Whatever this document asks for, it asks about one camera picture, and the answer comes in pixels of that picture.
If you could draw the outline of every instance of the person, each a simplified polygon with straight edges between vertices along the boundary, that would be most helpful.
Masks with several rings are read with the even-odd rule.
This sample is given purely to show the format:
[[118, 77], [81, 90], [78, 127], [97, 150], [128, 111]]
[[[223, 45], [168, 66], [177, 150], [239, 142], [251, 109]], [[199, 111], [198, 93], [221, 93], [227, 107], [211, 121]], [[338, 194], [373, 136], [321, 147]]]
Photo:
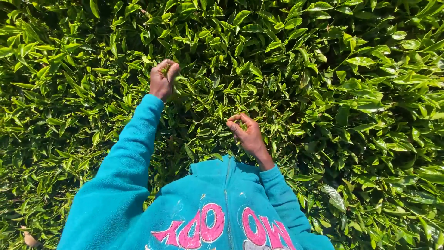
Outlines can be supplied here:
[[171, 60], [153, 67], [149, 94], [97, 175], [74, 197], [57, 248], [333, 250], [326, 236], [310, 233], [296, 195], [267, 152], [259, 124], [244, 113], [226, 125], [259, 167], [228, 155], [191, 164], [187, 176], [164, 186], [143, 211], [156, 127], [179, 71]]

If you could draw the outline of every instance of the hand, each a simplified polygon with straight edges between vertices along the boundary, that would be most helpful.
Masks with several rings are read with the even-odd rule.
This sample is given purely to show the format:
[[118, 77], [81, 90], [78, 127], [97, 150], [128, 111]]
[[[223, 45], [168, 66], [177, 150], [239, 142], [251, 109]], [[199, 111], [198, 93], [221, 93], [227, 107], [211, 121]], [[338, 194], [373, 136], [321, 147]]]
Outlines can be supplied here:
[[150, 73], [150, 94], [165, 102], [173, 93], [174, 78], [179, 72], [179, 64], [169, 59], [153, 67]]
[[[236, 121], [239, 120], [247, 126], [246, 131], [236, 123]], [[274, 167], [273, 159], [270, 154], [268, 154], [267, 147], [265, 147], [265, 143], [262, 140], [261, 130], [257, 122], [251, 119], [248, 115], [241, 113], [228, 118], [226, 125], [233, 132], [234, 139], [240, 141], [245, 151], [256, 158], [262, 171]]]

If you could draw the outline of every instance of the pink letter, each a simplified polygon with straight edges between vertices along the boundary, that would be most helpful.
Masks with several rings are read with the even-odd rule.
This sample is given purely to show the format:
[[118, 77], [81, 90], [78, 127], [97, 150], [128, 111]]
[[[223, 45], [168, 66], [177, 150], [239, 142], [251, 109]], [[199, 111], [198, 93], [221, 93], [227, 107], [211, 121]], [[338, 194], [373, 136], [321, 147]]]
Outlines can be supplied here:
[[[250, 223], [248, 222], [249, 216], [253, 216], [254, 222], [256, 223], [256, 233], [253, 233], [250, 228]], [[244, 211], [242, 212], [242, 224], [244, 226], [245, 236], [252, 243], [257, 246], [265, 245], [265, 242], [267, 241], [267, 235], [265, 233], [264, 226], [262, 226], [261, 222], [256, 217], [256, 214], [254, 214], [254, 211], [251, 210], [251, 208], [249, 207], [244, 208]]]
[[158, 239], [160, 242], [163, 241], [163, 239], [166, 239], [166, 244], [167, 245], [173, 245], [173, 246], [179, 246], [177, 244], [177, 239], [176, 239], [176, 230], [177, 228], [182, 224], [183, 222], [178, 222], [178, 221], [172, 221], [170, 227], [165, 230], [165, 231], [160, 231], [160, 232], [154, 232], [152, 231], [151, 233], [154, 235], [154, 237], [156, 239]]
[[[206, 217], [210, 210], [214, 212], [214, 224], [212, 227], [208, 227], [206, 224]], [[225, 214], [223, 213], [222, 208], [215, 203], [209, 203], [203, 206], [200, 225], [200, 237], [202, 237], [203, 241], [213, 242], [218, 239], [222, 235], [225, 226]]]
[[288, 235], [287, 229], [285, 229], [284, 224], [281, 222], [274, 221], [277, 225], [277, 228], [273, 224], [273, 228], [270, 227], [270, 223], [268, 221], [268, 218], [265, 216], [259, 216], [262, 220], [262, 223], [264, 223], [265, 229], [267, 229], [268, 232], [268, 238], [270, 239], [271, 249], [276, 248], [283, 248], [281, 238], [284, 240], [284, 242], [287, 244], [287, 247], [291, 250], [296, 250], [293, 246], [293, 242], [290, 239], [290, 236]]
[[[192, 237], [188, 236], [191, 227], [196, 223], [194, 234]], [[180, 231], [179, 244], [185, 249], [197, 249], [200, 247], [200, 211], [197, 211], [196, 216]]]

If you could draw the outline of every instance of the zipper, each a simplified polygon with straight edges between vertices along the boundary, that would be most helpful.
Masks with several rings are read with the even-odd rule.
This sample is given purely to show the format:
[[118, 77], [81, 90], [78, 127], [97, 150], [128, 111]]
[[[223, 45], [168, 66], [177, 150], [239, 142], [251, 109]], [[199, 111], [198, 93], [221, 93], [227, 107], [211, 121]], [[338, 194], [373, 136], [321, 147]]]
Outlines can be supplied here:
[[228, 226], [228, 232], [227, 232], [227, 234], [228, 234], [228, 243], [230, 244], [230, 249], [231, 250], [233, 250], [234, 249], [234, 247], [233, 247], [233, 238], [231, 237], [231, 225], [230, 225], [230, 213], [229, 213], [229, 211], [228, 211], [228, 195], [226, 194], [226, 185], [227, 185], [227, 182], [228, 182], [228, 175], [230, 174], [230, 161], [228, 160], [228, 168], [227, 168], [227, 172], [226, 172], [226, 178], [225, 178], [225, 189], [224, 189], [224, 193], [225, 193], [225, 205], [226, 205], [226, 213], [227, 213], [227, 219], [228, 219], [228, 224], [227, 224], [227, 226]]

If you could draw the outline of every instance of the tea bush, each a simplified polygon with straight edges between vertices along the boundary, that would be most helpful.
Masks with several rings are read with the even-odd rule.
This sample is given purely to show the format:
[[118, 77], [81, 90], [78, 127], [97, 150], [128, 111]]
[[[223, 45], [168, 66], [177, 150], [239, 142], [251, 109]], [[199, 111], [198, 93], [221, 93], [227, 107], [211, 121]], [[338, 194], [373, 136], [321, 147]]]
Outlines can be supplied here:
[[313, 231], [337, 249], [443, 245], [441, 0], [0, 2], [2, 249], [54, 249], [164, 58], [180, 63], [151, 196], [257, 120]]

